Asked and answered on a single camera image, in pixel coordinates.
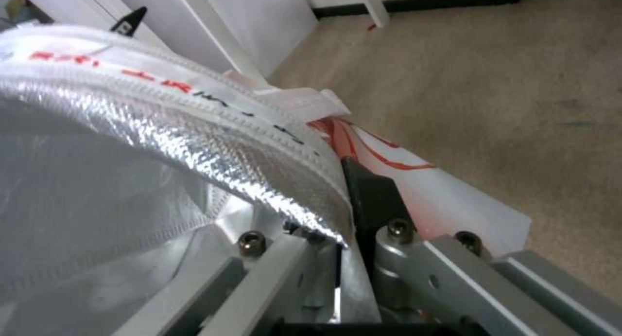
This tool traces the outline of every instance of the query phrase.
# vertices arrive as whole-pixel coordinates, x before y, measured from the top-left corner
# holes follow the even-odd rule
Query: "black screw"
[[[240,235],[238,247],[243,257],[259,257],[266,252],[266,237],[257,230]]]
[[[475,256],[480,257],[482,255],[482,240],[476,234],[470,231],[459,231],[453,236],[457,239],[463,247],[470,250]]]
[[[398,244],[407,244],[413,240],[413,224],[402,218],[396,218],[387,225],[389,238]]]

